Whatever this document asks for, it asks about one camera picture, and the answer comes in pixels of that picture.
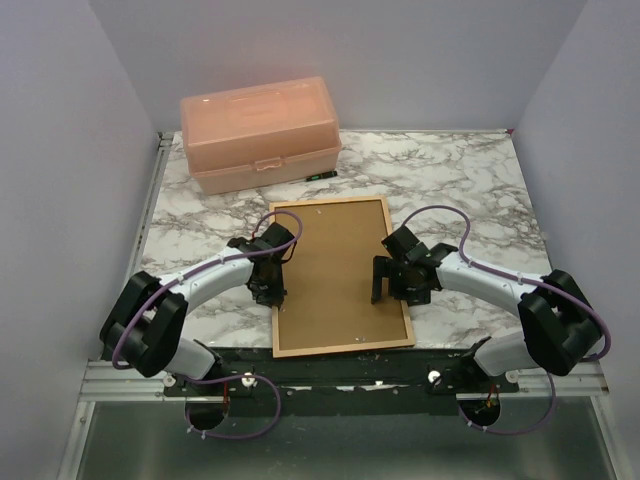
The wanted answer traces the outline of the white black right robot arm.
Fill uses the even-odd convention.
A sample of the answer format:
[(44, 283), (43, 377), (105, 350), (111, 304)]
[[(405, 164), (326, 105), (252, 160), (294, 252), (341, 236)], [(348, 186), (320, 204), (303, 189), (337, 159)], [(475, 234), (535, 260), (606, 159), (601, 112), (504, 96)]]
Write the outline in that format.
[(372, 261), (371, 301), (384, 294), (410, 306), (427, 305), (435, 291), (472, 296), (514, 315), (521, 330), (485, 337), (462, 356), (454, 377), (480, 392), (509, 371), (541, 368), (566, 376), (582, 361), (599, 359), (598, 342), (610, 339), (603, 322), (566, 272), (527, 277), (480, 265), (461, 249), (439, 243), (427, 248), (419, 240), (384, 240), (387, 251)]

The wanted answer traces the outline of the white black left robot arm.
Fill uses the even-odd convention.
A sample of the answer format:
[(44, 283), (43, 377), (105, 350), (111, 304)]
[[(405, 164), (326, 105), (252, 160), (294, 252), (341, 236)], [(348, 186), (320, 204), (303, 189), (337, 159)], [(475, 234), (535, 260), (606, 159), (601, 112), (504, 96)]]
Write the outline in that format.
[(262, 239), (234, 239), (219, 253), (167, 277), (144, 271), (126, 283), (100, 332), (117, 370), (134, 369), (145, 378), (180, 377), (201, 395), (214, 393), (233, 375), (213, 350), (182, 336), (186, 317), (203, 303), (250, 285), (265, 267), (278, 267), (290, 240), (271, 248)]

